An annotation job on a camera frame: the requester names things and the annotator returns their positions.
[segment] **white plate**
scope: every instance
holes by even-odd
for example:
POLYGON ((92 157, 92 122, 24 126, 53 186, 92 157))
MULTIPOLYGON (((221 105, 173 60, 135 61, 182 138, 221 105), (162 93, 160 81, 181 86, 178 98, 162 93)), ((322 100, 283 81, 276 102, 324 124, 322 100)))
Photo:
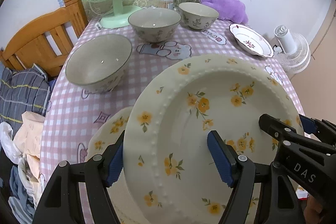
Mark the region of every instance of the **white plate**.
MULTIPOLYGON (((238 153, 270 164, 277 142, 258 126, 264 113, 303 135, 281 85, 238 58, 188 58, 152 80, 133 107, 123 150, 128 189, 148 221, 217 224, 231 189, 213 164, 207 134, 217 130, 238 153)), ((253 223, 259 191, 256 185, 247 223, 253 223)))
MULTIPOLYGON (((103 154, 110 144, 114 144, 118 140, 125 130, 131 111, 132 107, 120 110, 98 129, 89 142, 86 161, 96 154, 103 154)), ((121 171, 119 180, 107 190, 121 223, 149 224, 128 192, 124 170, 121 171)))
POLYGON ((249 27, 240 24, 231 24, 230 32, 236 38, 242 49, 250 54, 266 58, 274 56, 274 51, 266 39, 249 27))

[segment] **blue clothing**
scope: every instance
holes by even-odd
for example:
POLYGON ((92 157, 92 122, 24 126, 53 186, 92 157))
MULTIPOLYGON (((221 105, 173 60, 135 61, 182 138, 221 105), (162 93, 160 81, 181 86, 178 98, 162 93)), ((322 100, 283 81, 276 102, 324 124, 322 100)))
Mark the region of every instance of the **blue clothing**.
POLYGON ((21 182, 16 166, 13 166, 10 172, 9 185, 13 196, 20 201, 21 207, 25 210, 26 214, 33 218, 35 213, 34 200, 31 196, 28 196, 27 191, 21 182))
POLYGON ((33 217, 31 214, 27 213, 24 208, 22 208, 21 202, 17 198, 13 196, 9 197, 8 204, 13 212, 13 215, 20 224, 32 224, 33 217))

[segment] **yellow flower pattern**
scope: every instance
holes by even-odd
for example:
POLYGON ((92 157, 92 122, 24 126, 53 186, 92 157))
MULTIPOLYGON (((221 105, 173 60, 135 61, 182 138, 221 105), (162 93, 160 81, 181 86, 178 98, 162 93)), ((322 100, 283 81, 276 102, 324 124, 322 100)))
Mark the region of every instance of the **yellow flower pattern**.
POLYGON ((267 77, 267 79, 272 83, 272 85, 275 85, 275 86, 279 85, 279 83, 275 79, 270 78, 270 77, 267 77))
POLYGON ((226 63, 228 63, 228 64, 238 64, 237 61, 233 58, 229 58, 226 63))
POLYGON ((202 198, 202 201, 206 203, 205 206, 207 206, 208 212, 212 215, 218 215, 226 208, 225 205, 220 205, 218 202, 211 202, 210 199, 207 198, 202 198))
POLYGON ((190 72, 190 67, 191 67, 191 63, 188 63, 187 65, 184 64, 184 66, 182 67, 179 67, 177 69, 178 73, 181 74, 181 75, 188 75, 189 72, 190 72))
POLYGON ((299 115, 296 116, 296 122, 302 128, 302 123, 299 115))
POLYGON ((244 154, 246 147, 248 146, 251 149, 251 152, 254 153, 255 140, 251 137, 249 143, 247 144, 247 137, 250 135, 249 132, 245 133, 241 138, 236 142, 234 140, 224 140, 224 143, 233 147, 237 154, 244 154))
POLYGON ((196 108, 196 118, 201 115, 203 118, 203 130, 209 130, 213 125, 213 119, 206 118, 208 115, 205 114, 207 110, 210 109, 210 102, 204 97, 205 93, 198 91, 195 94, 188 92, 187 104, 189 107, 189 113, 192 114, 192 108, 196 108))
POLYGON ((236 92, 239 88, 240 88, 239 83, 236 83, 236 84, 234 84, 234 85, 231 87, 230 91, 234 91, 234 92, 236 92))
POLYGON ((279 141, 277 141, 275 138, 272 138, 272 150, 275 149, 275 147, 278 147, 279 141))
POLYGON ((197 96, 192 93, 188 93, 187 103, 188 106, 195 107, 197 103, 197 96))
POLYGON ((203 121, 203 131, 206 131, 207 129, 210 129, 213 126, 213 120, 204 120, 203 121))
POLYGON ((255 148, 255 140, 253 138, 251 138, 250 142, 249 142, 249 149, 251 149, 251 152, 254 152, 254 148, 255 148))
POLYGON ((249 208, 252 208, 254 205, 257 205, 258 200, 259 200, 259 198, 252 197, 249 208))
POLYGON ((241 90, 239 90, 240 85, 239 83, 236 83, 230 88, 230 91, 236 92, 237 95, 234 95, 231 98, 231 104, 233 104, 235 107, 239 107, 242 104, 246 105, 246 99, 253 95, 254 93, 254 81, 245 87, 243 87, 241 90))
POLYGON ((283 123, 285 123, 288 126, 292 126, 292 121, 291 120, 284 120, 283 123))
POLYGON ((184 170, 181 166, 182 163, 183 163, 183 160, 180 160, 177 163, 177 161, 175 159, 173 159, 173 153, 169 154, 169 157, 165 158, 165 160, 164 160, 165 172, 166 172, 167 176, 175 175, 176 178, 179 178, 179 180, 181 180, 181 172, 180 171, 184 170))
POLYGON ((145 164, 145 162, 143 161, 143 158, 140 155, 138 165, 142 167, 144 164, 145 164))
POLYGON ((152 122, 152 114, 147 111, 143 111, 141 115, 137 117, 137 120, 140 123, 140 126, 142 126, 142 131, 146 133, 147 126, 152 122))
POLYGON ((105 144, 105 142, 103 142, 103 141, 97 141, 97 142, 94 143, 94 146, 95 146, 96 150, 101 150, 102 149, 101 146, 103 144, 105 144))
POLYGON ((201 100, 198 103, 198 110, 201 113, 205 113, 209 109, 210 109, 210 107, 209 107, 209 100, 206 99, 206 98, 204 98, 204 97, 202 97, 201 100))
POLYGON ((158 201, 158 196, 153 194, 153 191, 150 191, 148 195, 145 195, 143 199, 146 202, 146 205, 148 207, 161 207, 162 208, 162 203, 158 201))
POLYGON ((113 126, 110 130, 110 134, 115 134, 119 132, 119 128, 123 127, 127 122, 128 118, 124 119, 122 116, 113 122, 113 126))
POLYGON ((156 93, 157 93, 157 94, 160 94, 160 93, 162 93, 162 90, 163 90, 163 88, 164 88, 163 86, 162 86, 162 87, 160 87, 160 88, 159 88, 159 89, 156 91, 156 93))
POLYGON ((243 103, 243 100, 241 99, 239 95, 234 95, 231 98, 231 104, 233 104, 234 106, 241 106, 242 103, 243 103))

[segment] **human hand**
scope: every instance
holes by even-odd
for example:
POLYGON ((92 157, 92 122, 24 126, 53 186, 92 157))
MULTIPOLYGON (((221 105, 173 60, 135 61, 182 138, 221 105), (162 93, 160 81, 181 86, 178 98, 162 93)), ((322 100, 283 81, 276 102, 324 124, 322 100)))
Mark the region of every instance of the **human hand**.
POLYGON ((322 206, 313 196, 309 196, 307 207, 304 210, 304 217, 307 224, 318 224, 321 221, 320 213, 322 206))

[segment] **bowl rim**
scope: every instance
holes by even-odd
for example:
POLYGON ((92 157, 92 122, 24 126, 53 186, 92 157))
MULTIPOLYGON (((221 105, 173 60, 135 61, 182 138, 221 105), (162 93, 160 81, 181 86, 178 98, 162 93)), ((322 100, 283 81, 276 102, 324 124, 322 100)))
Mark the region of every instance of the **bowl rim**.
POLYGON ((204 15, 197 14, 197 13, 195 13, 195 12, 192 13, 192 12, 189 12, 189 11, 184 10, 183 8, 181 8, 181 5, 184 4, 184 3, 193 3, 192 5, 196 4, 196 6, 199 6, 199 5, 205 6, 205 7, 209 8, 209 9, 215 11, 215 12, 218 14, 217 18, 219 17, 219 12, 218 12, 216 9, 213 9, 213 8, 211 8, 211 7, 209 7, 209 6, 206 6, 206 5, 202 4, 202 3, 196 3, 196 2, 182 2, 182 3, 180 3, 180 4, 178 5, 178 7, 179 7, 183 12, 185 12, 185 13, 189 13, 189 14, 192 14, 192 15, 200 16, 200 17, 210 17, 210 16, 204 16, 204 15))
POLYGON ((110 77, 111 75, 117 73, 117 72, 118 72, 118 71, 119 71, 119 70, 120 70, 120 69, 127 63, 127 61, 129 60, 129 58, 130 58, 131 55, 132 55, 132 52, 133 52, 133 45, 132 45, 132 42, 131 42, 127 37, 125 37, 125 36, 123 36, 123 35, 121 35, 121 34, 116 34, 116 33, 110 33, 110 34, 102 34, 102 35, 99 35, 99 36, 97 36, 97 37, 94 37, 93 39, 88 40, 88 41, 85 42, 84 44, 80 45, 80 46, 79 46, 79 47, 78 47, 78 48, 71 54, 70 58, 69 58, 68 61, 67 61, 66 66, 65 66, 65 77, 67 78, 67 80, 69 81, 69 83, 74 84, 74 85, 77 85, 77 86, 88 86, 88 85, 97 84, 98 82, 100 82, 100 81, 104 81, 105 79, 107 79, 107 78, 110 77), (95 40, 96 38, 98 38, 98 37, 102 37, 102 36, 119 36, 119 37, 124 37, 124 38, 127 39, 127 41, 128 41, 128 42, 130 43, 130 45, 131 45, 131 52, 130 52, 129 56, 127 57, 126 61, 125 61, 125 62, 124 62, 124 63, 123 63, 123 64, 122 64, 116 71, 112 72, 111 74, 109 74, 108 76, 106 76, 106 77, 103 78, 103 79, 97 80, 97 81, 95 81, 95 82, 83 83, 83 84, 75 83, 75 82, 71 82, 71 81, 68 79, 68 76, 67 76, 67 68, 68 68, 68 64, 69 64, 69 61, 70 61, 71 57, 73 57, 73 55, 75 54, 75 52, 76 52, 80 47, 82 47, 82 46, 85 45, 86 43, 92 42, 92 41, 95 40))
POLYGON ((128 23, 129 23, 132 27, 138 27, 138 28, 143 28, 143 29, 159 29, 159 28, 171 27, 171 26, 173 26, 173 25, 175 25, 175 24, 177 24, 177 23, 180 23, 181 19, 182 19, 181 15, 180 15, 178 12, 174 11, 174 10, 170 10, 170 9, 167 9, 167 8, 160 8, 160 7, 148 7, 148 8, 144 8, 144 9, 138 10, 138 11, 134 12, 133 14, 131 14, 131 15, 128 17, 128 23), (131 18, 131 16, 133 16, 133 15, 136 14, 137 12, 144 11, 145 9, 169 10, 169 11, 172 11, 172 12, 177 13, 177 14, 180 16, 180 19, 179 19, 179 21, 177 21, 177 22, 175 22, 175 23, 173 23, 173 24, 170 24, 170 25, 167 25, 167 26, 159 26, 159 27, 154 27, 154 26, 152 26, 152 27, 143 27, 143 26, 139 26, 139 25, 136 25, 136 24, 132 24, 132 23, 130 22, 130 20, 129 20, 129 19, 131 18))

